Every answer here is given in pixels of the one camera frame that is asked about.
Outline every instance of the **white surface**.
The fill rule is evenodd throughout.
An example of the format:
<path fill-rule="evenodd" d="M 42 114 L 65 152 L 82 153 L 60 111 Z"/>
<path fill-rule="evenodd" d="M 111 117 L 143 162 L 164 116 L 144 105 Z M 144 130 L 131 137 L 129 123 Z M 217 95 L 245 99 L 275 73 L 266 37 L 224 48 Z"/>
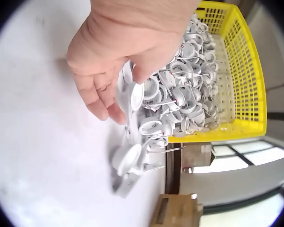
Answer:
<path fill-rule="evenodd" d="M 95 118 L 65 62 L 90 3 L 28 1 L 0 35 L 0 205 L 16 226 L 148 226 L 165 170 L 113 194 L 124 127 Z M 151 154 L 150 162 L 164 154 Z"/>

